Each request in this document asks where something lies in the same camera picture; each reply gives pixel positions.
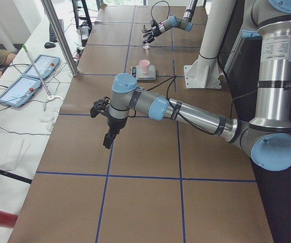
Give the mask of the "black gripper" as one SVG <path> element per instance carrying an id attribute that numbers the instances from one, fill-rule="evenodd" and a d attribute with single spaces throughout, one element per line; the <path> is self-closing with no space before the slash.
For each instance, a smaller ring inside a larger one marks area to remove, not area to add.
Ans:
<path id="1" fill-rule="evenodd" d="M 103 146 L 107 149 L 111 149 L 112 143 L 116 136 L 120 133 L 120 130 L 126 126 L 127 118 L 117 119 L 114 117 L 107 118 L 107 125 L 109 127 L 108 132 L 104 136 Z"/>
<path id="2" fill-rule="evenodd" d="M 152 24 L 151 29 L 142 29 L 141 33 L 143 36 L 142 44 L 149 45 L 151 42 L 155 40 L 155 37 L 160 36 L 164 32 L 163 24 Z"/>

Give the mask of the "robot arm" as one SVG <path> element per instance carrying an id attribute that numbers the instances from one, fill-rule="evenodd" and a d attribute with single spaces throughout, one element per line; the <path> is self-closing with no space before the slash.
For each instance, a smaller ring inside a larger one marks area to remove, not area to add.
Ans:
<path id="1" fill-rule="evenodd" d="M 168 13 L 167 18 L 163 22 L 157 22 L 152 14 L 153 8 L 158 3 L 164 2 L 168 5 Z M 191 31 L 193 27 L 192 18 L 194 16 L 195 8 L 197 5 L 197 0 L 195 1 L 189 1 L 188 5 L 186 6 L 185 13 L 182 19 L 177 18 L 175 15 L 169 16 L 170 13 L 170 5 L 167 1 L 158 1 L 156 2 L 152 8 L 151 8 L 151 28 L 146 29 L 143 27 L 141 33 L 142 33 L 142 45 L 148 46 L 150 43 L 152 43 L 156 37 L 160 36 L 161 34 L 167 32 L 168 30 L 172 28 L 178 28 L 184 31 Z"/>
<path id="2" fill-rule="evenodd" d="M 184 67 L 186 87 L 199 95 L 198 101 L 189 98 L 183 102 L 152 93 L 127 73 L 114 78 L 112 96 L 94 104 L 107 117 L 109 130 L 103 141 L 106 148 L 111 148 L 134 110 L 154 120 L 176 120 L 221 137 L 265 170 L 291 167 L 291 1 L 244 4 L 244 37 L 262 39 L 256 112 L 249 122 L 221 114 L 231 96 L 227 89 L 217 89 L 219 79 L 212 75 L 218 70 L 219 50 L 234 6 L 234 1 L 212 3 L 199 56 L 192 65 Z"/>

